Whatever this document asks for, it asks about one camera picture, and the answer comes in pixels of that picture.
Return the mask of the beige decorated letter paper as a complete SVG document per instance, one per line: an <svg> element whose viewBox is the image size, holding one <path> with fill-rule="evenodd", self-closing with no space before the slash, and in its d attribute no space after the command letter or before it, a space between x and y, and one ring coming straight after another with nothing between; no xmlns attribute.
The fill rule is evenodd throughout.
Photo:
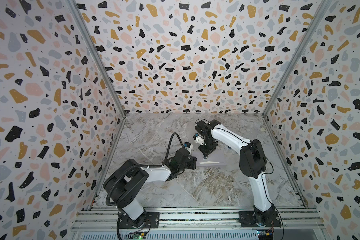
<svg viewBox="0 0 360 240"><path fill-rule="evenodd" d="M221 164L220 162L212 162L212 161L199 163L200 166L218 166L220 164Z"/></svg>

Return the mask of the pale lilac envelope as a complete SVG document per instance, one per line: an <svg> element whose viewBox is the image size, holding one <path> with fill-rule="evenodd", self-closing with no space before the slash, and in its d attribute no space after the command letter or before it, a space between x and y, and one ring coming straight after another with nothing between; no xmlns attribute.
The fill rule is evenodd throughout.
<svg viewBox="0 0 360 240"><path fill-rule="evenodd" d="M200 152L200 150L192 151L192 156L197 158L197 167L221 167L226 166L227 161L224 155L223 150L215 150L213 153L211 153L207 158L204 158L204 155ZM200 166L199 163L201 162L220 162L221 164L218 166Z"/></svg>

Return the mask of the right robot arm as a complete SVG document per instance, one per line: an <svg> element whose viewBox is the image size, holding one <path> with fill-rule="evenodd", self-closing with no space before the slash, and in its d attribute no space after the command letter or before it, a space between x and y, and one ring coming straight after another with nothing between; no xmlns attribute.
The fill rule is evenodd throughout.
<svg viewBox="0 0 360 240"><path fill-rule="evenodd" d="M207 159L223 143L239 155L239 168L249 178L253 196L254 210L258 215L265 216L275 213L275 208L269 198L266 184L266 164L262 144L259 140L249 140L227 129L217 120L196 121L194 140L198 149Z"/></svg>

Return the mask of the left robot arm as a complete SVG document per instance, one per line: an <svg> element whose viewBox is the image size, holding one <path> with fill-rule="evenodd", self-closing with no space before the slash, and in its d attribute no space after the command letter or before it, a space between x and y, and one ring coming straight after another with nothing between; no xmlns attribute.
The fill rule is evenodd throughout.
<svg viewBox="0 0 360 240"><path fill-rule="evenodd" d="M195 170L196 166L197 157L192 156L191 149L186 147L177 150L174 157L160 165L144 165L129 159L105 180L106 205L116 207L138 227L147 214L136 200L142 187L150 182L171 181L186 170Z"/></svg>

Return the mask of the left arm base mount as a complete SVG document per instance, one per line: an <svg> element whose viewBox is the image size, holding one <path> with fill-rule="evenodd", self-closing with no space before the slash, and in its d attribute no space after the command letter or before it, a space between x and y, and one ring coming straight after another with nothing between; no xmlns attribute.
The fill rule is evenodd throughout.
<svg viewBox="0 0 360 240"><path fill-rule="evenodd" d="M120 215L120 229L157 229L159 227L159 212L143 212L136 220L132 220L127 214Z"/></svg>

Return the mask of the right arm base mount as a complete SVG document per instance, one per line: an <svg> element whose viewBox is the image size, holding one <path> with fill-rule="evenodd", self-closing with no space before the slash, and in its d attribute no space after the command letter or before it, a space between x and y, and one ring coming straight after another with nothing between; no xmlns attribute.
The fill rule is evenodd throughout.
<svg viewBox="0 0 360 240"><path fill-rule="evenodd" d="M265 212L241 211L239 212L239 223L242 228L270 228L282 226L281 219L277 211L273 209Z"/></svg>

